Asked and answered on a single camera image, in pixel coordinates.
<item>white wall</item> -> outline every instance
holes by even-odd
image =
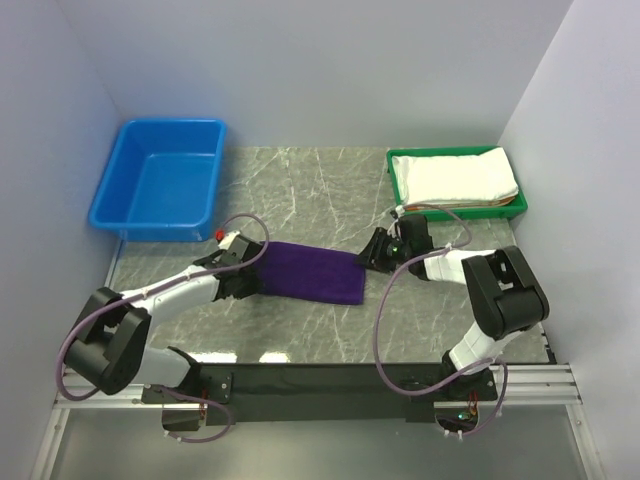
[[[640,465],[638,18],[634,0],[575,0],[501,139],[530,202],[516,237],[612,479]]]
[[[571,0],[59,0],[125,116],[244,145],[496,142]]]
[[[113,251],[87,211],[119,116],[52,0],[0,2],[0,465],[25,478],[53,361]]]

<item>white towel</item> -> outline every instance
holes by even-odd
[[[482,155],[393,157],[392,161],[403,205],[487,203],[518,193],[503,148]]]

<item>blue tub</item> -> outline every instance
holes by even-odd
[[[211,234],[226,125],[149,118],[120,130],[89,221],[133,242],[201,242]]]

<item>purple cloth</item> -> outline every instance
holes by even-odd
[[[353,253],[270,242],[257,263],[260,293],[337,305],[361,305],[365,269]]]

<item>marble surface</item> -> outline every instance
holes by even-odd
[[[391,223],[394,205],[383,148],[242,148],[225,154],[216,206],[219,224],[238,212],[258,214],[273,240],[358,253],[376,226]],[[506,220],[469,222],[469,249],[514,244]],[[238,220],[234,228],[262,238],[260,228]],[[453,222],[431,223],[434,243],[462,234]],[[130,243],[114,272],[116,290],[138,288],[178,273],[213,252],[204,243]],[[361,306],[332,306],[255,295],[195,307],[152,333],[157,347],[174,345],[203,361],[370,362],[375,311],[388,275],[367,272]],[[380,349],[391,362],[437,362],[455,345],[473,315],[466,287],[399,278],[382,320]],[[548,361],[542,328],[508,345],[511,362]]]

